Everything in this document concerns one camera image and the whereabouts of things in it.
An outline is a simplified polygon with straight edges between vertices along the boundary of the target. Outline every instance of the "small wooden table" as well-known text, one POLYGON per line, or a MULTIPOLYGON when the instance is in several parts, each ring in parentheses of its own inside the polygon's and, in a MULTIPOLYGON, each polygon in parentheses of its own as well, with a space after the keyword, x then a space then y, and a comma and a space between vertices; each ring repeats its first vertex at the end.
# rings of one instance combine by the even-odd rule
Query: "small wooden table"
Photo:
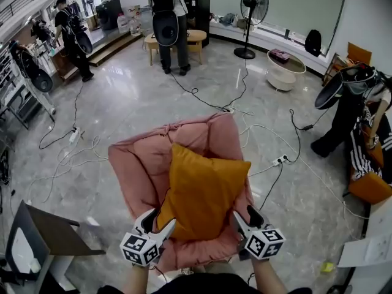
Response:
MULTIPOLYGON (((198 30, 188 30, 188 42, 192 42, 195 44, 188 45, 189 52, 197 52, 199 63, 203 64, 202 58, 202 42, 207 38, 207 33, 205 31, 198 30)), ((149 65, 153 64, 153 49, 156 49, 158 52, 159 44, 154 36, 154 34, 150 34, 146 37, 145 43, 148 46, 149 50, 149 65)))

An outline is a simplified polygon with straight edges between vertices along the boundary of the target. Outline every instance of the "black case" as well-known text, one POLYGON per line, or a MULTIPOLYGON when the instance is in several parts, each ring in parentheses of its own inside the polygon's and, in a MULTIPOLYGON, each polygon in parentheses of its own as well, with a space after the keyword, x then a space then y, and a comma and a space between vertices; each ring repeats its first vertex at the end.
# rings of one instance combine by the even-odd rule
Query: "black case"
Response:
POLYGON ((184 0, 188 9, 188 29, 198 29, 207 33, 207 39, 203 41, 203 47, 209 44, 209 15, 210 0, 184 0), (193 25, 189 20, 195 19, 193 25))

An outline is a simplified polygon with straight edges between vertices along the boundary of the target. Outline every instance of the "round white table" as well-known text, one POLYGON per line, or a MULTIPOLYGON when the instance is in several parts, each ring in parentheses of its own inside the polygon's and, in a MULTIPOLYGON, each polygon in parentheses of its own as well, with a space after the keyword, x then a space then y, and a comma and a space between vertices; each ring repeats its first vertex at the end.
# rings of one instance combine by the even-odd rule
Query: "round white table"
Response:
POLYGON ((269 68, 267 80, 276 89, 281 91, 291 91, 293 87, 301 80, 302 74, 306 72, 306 66, 296 56, 289 53, 289 59, 286 63, 281 63, 270 56, 271 51, 267 53, 269 68))

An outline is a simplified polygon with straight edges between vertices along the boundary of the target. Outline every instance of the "standing fan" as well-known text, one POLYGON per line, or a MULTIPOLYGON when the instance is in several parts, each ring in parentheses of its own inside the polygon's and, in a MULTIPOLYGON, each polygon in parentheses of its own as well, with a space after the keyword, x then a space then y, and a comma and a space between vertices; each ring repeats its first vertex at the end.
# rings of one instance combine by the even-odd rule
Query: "standing fan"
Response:
POLYGON ((254 59, 256 54, 247 48, 249 43, 249 31, 253 19, 253 25, 260 24, 267 14, 270 0, 241 0, 241 13, 243 18, 247 18, 247 33, 245 47, 237 48, 234 54, 243 59, 254 59))

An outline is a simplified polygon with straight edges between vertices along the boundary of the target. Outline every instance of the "black pants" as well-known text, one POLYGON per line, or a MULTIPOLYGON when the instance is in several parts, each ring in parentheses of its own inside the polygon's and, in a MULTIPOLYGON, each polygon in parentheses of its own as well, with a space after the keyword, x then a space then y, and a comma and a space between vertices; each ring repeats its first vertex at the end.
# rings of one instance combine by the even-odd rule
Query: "black pants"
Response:
POLYGON ((345 89, 339 100, 332 128, 322 138, 314 142, 317 149, 328 155, 349 138, 356 119, 362 115, 363 108, 362 95, 352 95, 348 89, 345 89))
POLYGON ((86 54, 82 51, 82 49, 80 49, 80 47, 75 43, 70 43, 65 47, 69 61, 71 61, 71 63, 79 69, 81 77, 90 76, 90 66, 88 64, 86 54))
MULTIPOLYGON (((186 31, 187 19, 186 15, 178 17, 178 38, 175 43, 177 47, 178 66, 186 67, 189 63, 188 58, 188 36, 186 31)), ((163 47, 159 45, 160 60, 164 69, 172 66, 172 59, 170 57, 170 47, 163 47)))

